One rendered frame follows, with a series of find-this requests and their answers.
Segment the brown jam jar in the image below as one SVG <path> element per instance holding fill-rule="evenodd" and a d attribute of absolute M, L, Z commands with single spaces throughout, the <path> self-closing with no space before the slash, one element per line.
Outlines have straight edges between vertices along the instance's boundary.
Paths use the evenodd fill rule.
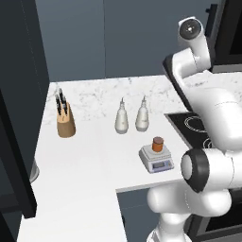
<path fill-rule="evenodd" d="M 152 142 L 152 150 L 155 152 L 161 152 L 164 146 L 164 139 L 160 136 L 156 136 L 153 138 Z"/>

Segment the white digital scale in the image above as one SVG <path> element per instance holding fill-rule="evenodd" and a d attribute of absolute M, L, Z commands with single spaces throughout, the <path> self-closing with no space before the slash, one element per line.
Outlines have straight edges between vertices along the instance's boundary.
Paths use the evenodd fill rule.
<path fill-rule="evenodd" d="M 152 149 L 152 145 L 143 146 L 139 150 L 139 157 L 149 173 L 158 173 L 174 168 L 171 152 L 167 147 L 156 152 Z"/>

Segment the blue-grey base cabinet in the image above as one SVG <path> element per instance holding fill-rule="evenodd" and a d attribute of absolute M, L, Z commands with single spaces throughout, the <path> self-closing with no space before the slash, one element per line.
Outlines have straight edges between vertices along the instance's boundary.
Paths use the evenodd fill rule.
<path fill-rule="evenodd" d="M 128 242 L 147 242 L 148 235 L 158 224 L 159 214 L 153 213 L 147 205 L 147 191 L 117 194 Z"/>

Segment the dark cabinet door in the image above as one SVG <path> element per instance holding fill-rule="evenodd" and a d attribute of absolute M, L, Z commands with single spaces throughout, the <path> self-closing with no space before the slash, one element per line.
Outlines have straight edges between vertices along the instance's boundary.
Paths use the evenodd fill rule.
<path fill-rule="evenodd" d="M 25 218 L 36 215 L 37 202 L 26 172 L 13 127 L 9 120 L 7 106 L 0 90 L 0 158 L 13 189 L 6 197 L 8 205 L 21 211 Z"/>

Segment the dark tall cabinet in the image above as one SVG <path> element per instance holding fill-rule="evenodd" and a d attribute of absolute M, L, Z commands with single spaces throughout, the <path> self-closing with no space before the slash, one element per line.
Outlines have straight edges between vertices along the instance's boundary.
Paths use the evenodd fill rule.
<path fill-rule="evenodd" d="M 35 0 L 0 0 L 0 91 L 30 171 L 49 76 Z"/>

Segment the white dispenser bottle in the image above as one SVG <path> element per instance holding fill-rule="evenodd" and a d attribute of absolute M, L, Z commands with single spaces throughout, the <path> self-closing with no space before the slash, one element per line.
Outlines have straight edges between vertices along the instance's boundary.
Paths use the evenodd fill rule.
<path fill-rule="evenodd" d="M 119 134 L 124 134 L 129 129 L 129 121 L 127 111 L 125 109 L 124 99 L 121 99 L 120 101 L 120 106 L 116 114 L 114 127 L 116 132 Z"/>
<path fill-rule="evenodd" d="M 143 97 L 141 107 L 138 110 L 135 127 L 138 131 L 146 131 L 149 125 L 148 121 L 148 109 L 146 98 Z"/>

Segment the wooden knife block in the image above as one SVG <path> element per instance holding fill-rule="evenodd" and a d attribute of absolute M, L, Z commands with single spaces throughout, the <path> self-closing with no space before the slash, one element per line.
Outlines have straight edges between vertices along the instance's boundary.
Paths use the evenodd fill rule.
<path fill-rule="evenodd" d="M 66 105 L 67 112 L 61 109 L 60 112 L 57 113 L 57 130 L 61 138 L 69 138 L 76 134 L 75 119 L 70 104 L 66 103 Z"/>

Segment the black hob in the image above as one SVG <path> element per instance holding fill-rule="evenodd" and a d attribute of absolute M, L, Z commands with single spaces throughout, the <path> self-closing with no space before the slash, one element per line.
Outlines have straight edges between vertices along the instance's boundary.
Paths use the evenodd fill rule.
<path fill-rule="evenodd" d="M 197 114 L 176 112 L 166 113 L 165 117 L 189 148 L 214 148 Z"/>

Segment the grey round bowl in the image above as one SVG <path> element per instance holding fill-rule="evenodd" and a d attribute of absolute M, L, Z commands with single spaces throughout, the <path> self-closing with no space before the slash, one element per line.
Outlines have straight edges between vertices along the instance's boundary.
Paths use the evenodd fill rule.
<path fill-rule="evenodd" d="M 33 165 L 29 176 L 29 181 L 34 182 L 38 178 L 39 174 L 40 174 L 40 169 L 37 166 L 36 161 L 33 161 Z"/>

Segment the black oven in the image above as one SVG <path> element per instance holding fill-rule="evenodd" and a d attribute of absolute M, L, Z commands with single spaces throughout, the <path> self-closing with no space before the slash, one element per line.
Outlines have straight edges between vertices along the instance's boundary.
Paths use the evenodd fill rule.
<path fill-rule="evenodd" d="M 232 207 L 224 216 L 191 215 L 184 231 L 192 242 L 242 242 L 242 188 L 231 189 Z"/>

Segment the dark wall appliance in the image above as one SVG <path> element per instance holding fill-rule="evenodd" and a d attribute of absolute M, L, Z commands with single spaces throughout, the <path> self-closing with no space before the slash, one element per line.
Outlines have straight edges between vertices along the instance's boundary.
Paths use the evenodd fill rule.
<path fill-rule="evenodd" d="M 221 0 L 212 32 L 213 73 L 242 72 L 242 0 Z"/>

